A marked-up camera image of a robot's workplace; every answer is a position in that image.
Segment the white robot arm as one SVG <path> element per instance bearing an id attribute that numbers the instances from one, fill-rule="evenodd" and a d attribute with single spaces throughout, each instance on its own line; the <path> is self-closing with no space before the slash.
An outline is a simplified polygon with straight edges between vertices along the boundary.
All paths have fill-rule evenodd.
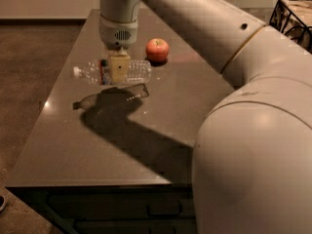
<path id="1" fill-rule="evenodd" d="M 140 3 L 235 89 L 196 137 L 198 234 L 312 234 L 312 55 L 224 0 L 100 0 L 109 49 Z"/>

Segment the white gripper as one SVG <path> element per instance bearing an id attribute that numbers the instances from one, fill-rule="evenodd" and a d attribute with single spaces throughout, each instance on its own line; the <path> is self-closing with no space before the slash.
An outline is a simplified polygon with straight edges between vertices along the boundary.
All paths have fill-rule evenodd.
<path id="1" fill-rule="evenodd" d="M 107 49 L 116 50 L 108 54 L 109 72 L 113 84 L 121 84 L 126 77 L 131 58 L 125 49 L 130 48 L 137 41 L 137 30 L 137 17 L 131 22 L 115 22 L 104 17 L 99 19 L 101 41 Z"/>

